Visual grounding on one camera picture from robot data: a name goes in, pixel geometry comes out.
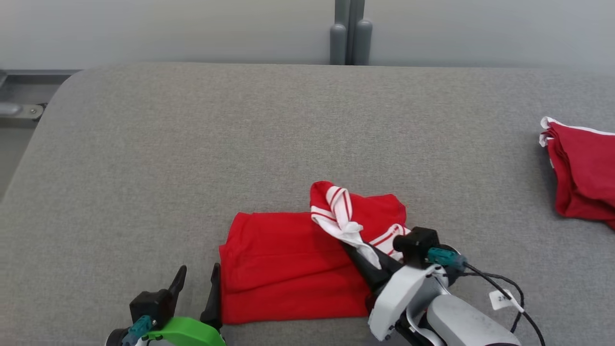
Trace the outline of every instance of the white stripe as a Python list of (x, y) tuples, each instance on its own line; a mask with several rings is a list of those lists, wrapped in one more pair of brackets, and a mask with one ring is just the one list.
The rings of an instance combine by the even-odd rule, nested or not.
[(334, 185), (330, 187), (329, 190), (327, 190), (327, 193), (325, 194), (325, 199), (327, 200), (327, 203), (329, 205), (331, 205), (331, 199), (333, 198), (335, 191), (337, 191), (338, 189), (340, 189), (340, 187)]
[(322, 209), (322, 208), (319, 208), (317, 206), (312, 206), (310, 210), (311, 210), (311, 212), (317, 212), (319, 214), (326, 215), (326, 216), (329, 216), (329, 217), (335, 219), (335, 215), (333, 215), (332, 212), (330, 212), (328, 210), (325, 210), (325, 209)]
[(331, 211), (333, 212), (333, 215), (335, 215), (335, 218), (339, 223), (340, 228), (344, 228), (344, 226), (346, 226), (346, 224), (350, 222), (352, 218), (352, 214), (350, 213), (352, 207), (350, 205), (348, 205), (348, 213), (346, 213), (346, 199), (344, 199), (344, 195), (347, 196), (347, 194), (348, 190), (342, 188), (339, 193), (331, 199), (331, 203), (329, 204), (331, 206)]
[(552, 139), (553, 137), (548, 137), (547, 134), (540, 134), (540, 137), (538, 137), (538, 143), (544, 148), (547, 146), (547, 142)]
[(384, 232), (381, 236), (379, 236), (378, 238), (370, 241), (370, 244), (374, 245), (380, 241), (382, 241), (382, 239), (386, 238), (387, 236), (391, 235), (391, 237), (385, 241), (383, 241), (382, 243), (376, 245), (376, 248), (382, 252), (384, 252), (385, 254), (388, 254), (389, 252), (393, 251), (393, 239), (395, 239), (396, 236), (398, 235), (406, 235), (410, 233), (410, 230), (405, 228), (404, 226), (401, 226), (398, 223), (395, 223), (393, 225), (391, 225), (391, 227), (389, 227), (389, 229)]
[(559, 121), (557, 121), (557, 120), (555, 120), (553, 118), (550, 118), (548, 116), (545, 116), (544, 118), (542, 118), (540, 120), (540, 125), (542, 126), (543, 129), (550, 128), (549, 123), (555, 123), (555, 124), (559, 124), (559, 125), (562, 125), (562, 126), (570, 127), (571, 129), (583, 130), (583, 131), (592, 132), (594, 134), (599, 134), (599, 135), (608, 135), (608, 136), (614, 136), (615, 135), (615, 133), (612, 133), (612, 132), (598, 131), (598, 130), (592, 129), (590, 127), (564, 125), (564, 124), (560, 123)]
[(403, 254), (401, 252), (393, 251), (390, 257), (399, 262), (403, 259)]
[(352, 201), (350, 200), (350, 193), (345, 189), (346, 199), (348, 200), (348, 219), (352, 219)]
[(339, 229), (339, 225), (337, 222), (316, 214), (312, 214), (312, 221), (318, 224), (325, 232), (329, 233), (332, 237), (337, 239), (342, 238), (342, 230)]

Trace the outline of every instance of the black cable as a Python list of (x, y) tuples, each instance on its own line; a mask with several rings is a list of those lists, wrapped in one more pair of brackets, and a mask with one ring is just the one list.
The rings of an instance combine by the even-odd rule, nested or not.
[[(491, 273), (483, 273), (486, 276), (489, 276), (490, 278), (495, 278), (495, 279), (500, 279), (500, 280), (504, 280), (507, 283), (513, 285), (517, 291), (519, 292), (519, 305), (523, 308), (525, 307), (525, 295), (523, 294), (523, 291), (521, 290), (521, 287), (519, 287), (519, 285), (517, 285), (516, 282), (512, 281), (511, 279), (508, 279), (506, 276), (502, 276), (502, 275), (498, 275), (498, 274), (491, 274)], [(460, 276), (480, 276), (478, 273), (461, 273)], [(521, 316), (523, 316), (522, 313), (517, 312), (517, 316), (515, 317), (515, 321), (512, 323), (512, 327), (510, 327), (510, 332), (514, 333), (517, 330), (517, 324), (519, 323), (519, 321), (521, 320)]]
[[(483, 279), (487, 280), (487, 282), (489, 282), (493, 287), (498, 289), (498, 291), (500, 291), (500, 293), (504, 297), (506, 297), (509, 300), (512, 300), (512, 297), (502, 287), (500, 287), (500, 285), (498, 285), (495, 281), (493, 281), (489, 276), (486, 276), (485, 273), (483, 273), (480, 270), (474, 268), (474, 266), (472, 266), (472, 265), (470, 265), (470, 264), (468, 264), (466, 262), (464, 262), (463, 265), (464, 265), (464, 267), (468, 268), (469, 270), (472, 270), (473, 272), (475, 272), (476, 274), (481, 276)], [(528, 322), (530, 322), (530, 324), (532, 325), (532, 327), (536, 331), (536, 334), (538, 335), (538, 339), (540, 340), (540, 345), (541, 346), (545, 346), (544, 338), (542, 337), (542, 333), (540, 332), (540, 329), (538, 328), (538, 326), (536, 325), (534, 320), (532, 320), (532, 318), (528, 315), (527, 312), (523, 312), (522, 314), (528, 320)]]

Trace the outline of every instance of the red garment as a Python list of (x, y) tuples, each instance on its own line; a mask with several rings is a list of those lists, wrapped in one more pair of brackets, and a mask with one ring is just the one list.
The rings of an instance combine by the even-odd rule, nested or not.
[(557, 176), (562, 216), (603, 220), (615, 229), (615, 134), (544, 118), (546, 146)]
[[(321, 203), (331, 188), (337, 187), (315, 183), (311, 204), (332, 212)], [(360, 235), (377, 240), (379, 249), (387, 249), (384, 238), (407, 232), (400, 227), (405, 207), (395, 196), (347, 198)], [(220, 259), (225, 324), (367, 316), (367, 285), (310, 212), (237, 214)]]

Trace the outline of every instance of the gray wall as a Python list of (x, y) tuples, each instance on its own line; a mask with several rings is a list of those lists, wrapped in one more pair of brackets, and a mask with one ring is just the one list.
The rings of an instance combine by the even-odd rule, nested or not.
[[(0, 70), (328, 63), (334, 0), (3, 0)], [(367, 0), (371, 65), (615, 68), (614, 0)]]
[(1, 0), (0, 70), (328, 63), (333, 0)]
[(614, 0), (367, 0), (371, 65), (615, 68)]

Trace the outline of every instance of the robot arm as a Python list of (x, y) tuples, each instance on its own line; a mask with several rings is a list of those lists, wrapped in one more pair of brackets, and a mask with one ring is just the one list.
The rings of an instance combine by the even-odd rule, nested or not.
[(394, 240), (404, 264), (374, 247), (381, 270), (343, 246), (371, 289), (368, 324), (378, 340), (397, 331), (412, 346), (521, 345), (506, 328), (448, 291), (464, 268), (428, 261), (430, 249), (452, 249), (439, 243), (435, 231), (415, 227)]

